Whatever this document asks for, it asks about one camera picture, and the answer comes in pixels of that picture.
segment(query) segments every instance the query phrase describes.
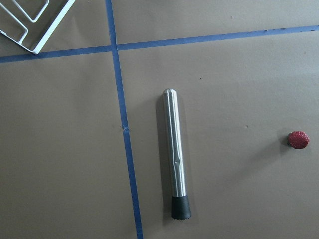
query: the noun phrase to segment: black rubber tip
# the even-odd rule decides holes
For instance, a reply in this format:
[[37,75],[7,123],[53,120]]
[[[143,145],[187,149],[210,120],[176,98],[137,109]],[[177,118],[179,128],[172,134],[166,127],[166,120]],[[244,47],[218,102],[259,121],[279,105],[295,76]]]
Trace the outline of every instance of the black rubber tip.
[[184,220],[191,217],[188,203],[188,196],[171,198],[171,217],[177,220]]

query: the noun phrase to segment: blue tape line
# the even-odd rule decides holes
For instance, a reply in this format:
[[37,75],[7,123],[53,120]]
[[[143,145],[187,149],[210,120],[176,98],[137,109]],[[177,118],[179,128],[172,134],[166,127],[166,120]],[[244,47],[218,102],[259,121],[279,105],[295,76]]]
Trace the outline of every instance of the blue tape line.
[[123,138],[124,138],[124,145],[125,145],[125,152],[126,152],[126,160],[128,165],[128,171],[129,171],[131,195],[132,195],[132,201],[133,201],[133,211],[134,211],[134,218],[135,218],[135,227],[136,227],[137,238],[143,239],[142,220],[141,220],[141,213],[140,213],[140,206],[139,206],[138,190],[137,190],[136,179],[135,179],[135,170],[134,170],[128,117],[127,117],[126,105],[125,105],[125,96],[124,96],[124,88],[123,88],[123,82],[122,82],[120,58],[119,58],[119,52],[118,52],[117,43],[116,43],[116,32],[115,32],[112,2],[111,0],[105,0],[105,3],[106,3],[107,15],[108,15],[116,86],[118,90],[118,98],[119,98],[119,104],[120,104],[120,113],[121,113],[121,121],[122,121],[122,127],[123,127]]
[[0,63],[54,58],[54,57],[62,57],[62,56],[85,55],[85,54],[109,52],[109,51],[112,51],[111,46],[96,46],[96,47],[78,48],[78,49],[71,49],[71,50],[41,52],[37,55],[23,54],[23,55],[15,55],[15,56],[3,56],[3,57],[0,57]]
[[123,51],[123,50],[133,50],[133,49],[141,49],[141,48],[149,48],[149,47],[158,47],[158,46],[170,46],[170,45],[180,45],[180,44],[206,42],[206,41],[219,41],[219,40],[226,40],[226,39],[237,39],[237,38],[257,37],[257,36],[270,36],[270,35],[289,34],[289,33],[297,33],[297,32],[318,31],[318,30],[319,30],[319,25],[314,25],[314,26],[290,27],[290,28],[280,28],[280,29],[271,29],[271,30],[260,30],[260,31],[246,31],[246,32],[227,33],[227,34],[208,35],[208,36],[195,36],[195,37],[168,39],[168,40],[119,44],[118,50]]

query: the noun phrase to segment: blue tape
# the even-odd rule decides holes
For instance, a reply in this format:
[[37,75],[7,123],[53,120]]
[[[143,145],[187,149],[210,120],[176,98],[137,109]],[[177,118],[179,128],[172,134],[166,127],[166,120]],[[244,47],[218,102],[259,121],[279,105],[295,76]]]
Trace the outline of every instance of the blue tape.
[[129,171],[131,195],[132,195],[132,201],[133,201],[133,211],[134,211],[134,218],[135,218],[135,227],[136,227],[137,238],[143,239],[142,220],[141,220],[141,213],[140,213],[140,206],[139,206],[138,190],[137,190],[136,179],[135,179],[135,170],[134,170],[128,117],[127,117],[127,111],[126,111],[126,105],[125,105],[125,96],[124,96],[124,88],[123,88],[123,81],[122,81],[120,58],[119,58],[119,52],[118,52],[117,43],[116,43],[116,32],[115,32],[112,2],[111,0],[105,0],[105,3],[106,3],[107,15],[108,15],[116,86],[118,90],[118,98],[119,98],[119,104],[120,104],[120,113],[121,113],[121,121],[122,121],[122,127],[123,127],[123,138],[124,138],[124,145],[125,145],[125,152],[126,152],[126,160],[128,165],[128,171]]
[[149,47],[158,47],[158,46],[171,46],[171,45],[189,44],[189,43],[197,43],[197,42],[206,42],[206,41],[219,41],[219,40],[257,37],[257,36],[270,36],[270,35],[289,34],[289,33],[297,33],[297,32],[318,31],[318,30],[319,30],[319,25],[314,25],[314,26],[300,26],[300,27],[290,27],[290,28],[280,28],[280,29],[271,29],[271,30],[260,30],[260,31],[246,31],[246,32],[227,33],[227,34],[208,35],[208,36],[195,36],[195,37],[168,39],[168,40],[119,44],[118,50],[123,51],[123,50],[133,50],[133,49],[141,49],[141,48],[149,48]]
[[54,58],[54,57],[62,57],[62,56],[85,55],[85,54],[101,53],[101,52],[109,52],[109,51],[112,51],[111,46],[96,46],[96,47],[78,48],[78,49],[71,49],[71,50],[41,52],[37,55],[23,54],[23,55],[15,55],[15,56],[3,56],[3,57],[0,57],[0,63]]

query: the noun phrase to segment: metal rod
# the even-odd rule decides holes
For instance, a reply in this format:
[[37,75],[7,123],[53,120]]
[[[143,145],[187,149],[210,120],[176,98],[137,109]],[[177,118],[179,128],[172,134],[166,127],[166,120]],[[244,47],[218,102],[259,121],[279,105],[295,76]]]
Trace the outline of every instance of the metal rod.
[[163,93],[165,119],[167,125],[168,157],[173,197],[186,196],[183,153],[181,148],[180,124],[177,93],[167,89]]
[[191,212],[186,192],[176,91],[174,89],[165,90],[163,92],[163,100],[167,129],[169,168],[171,175],[171,216],[174,219],[184,220],[191,217]]

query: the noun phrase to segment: white wire rack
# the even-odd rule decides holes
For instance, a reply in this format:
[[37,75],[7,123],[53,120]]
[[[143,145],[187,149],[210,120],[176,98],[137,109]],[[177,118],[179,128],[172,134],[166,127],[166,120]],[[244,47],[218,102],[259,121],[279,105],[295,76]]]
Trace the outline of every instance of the white wire rack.
[[[21,6],[21,4],[19,4],[18,0],[11,0],[12,4],[14,4],[16,6],[16,8],[18,9],[18,11],[20,11],[25,18],[27,19],[27,21],[29,21],[30,24],[35,24],[37,23],[37,21],[39,20],[39,18],[42,16],[42,14],[45,12],[45,10],[47,9],[47,7],[50,5],[50,1],[46,0],[44,2],[44,5],[41,7],[41,9],[38,11],[38,13],[36,13],[36,16],[34,16],[32,18],[32,16],[27,13],[27,11]],[[0,33],[3,34],[4,36],[8,37],[9,39],[11,39],[12,41],[14,41],[16,44],[20,45],[21,47],[23,47],[25,50],[32,52],[33,54],[38,54],[39,51],[42,49],[42,47],[45,45],[45,43],[47,42],[47,40],[49,39],[49,37],[51,36],[51,34],[53,33],[53,31],[56,29],[56,27],[58,26],[58,24],[60,23],[60,21],[62,20],[62,18],[65,16],[65,14],[69,11],[69,9],[72,7],[72,5],[74,4],[75,0],[68,0],[66,1],[64,7],[62,7],[62,9],[60,9],[60,12],[58,13],[58,15],[55,17],[55,19],[53,21],[50,20],[50,22],[52,22],[44,31],[44,34],[41,36],[41,38],[39,39],[39,41],[36,43],[36,46],[33,47],[32,49],[25,46],[23,44],[23,41],[25,40],[25,38],[27,37],[27,35],[29,34],[29,29],[26,26],[26,24],[23,24],[22,19],[18,19],[18,14],[14,14],[12,13],[12,11],[10,11],[5,4],[3,4],[3,1],[0,0],[0,7],[19,25],[22,27],[24,33],[22,34],[22,36],[20,37],[20,39],[14,39],[12,36],[10,36],[10,34],[8,34],[7,32],[5,32],[4,30],[0,29]]]

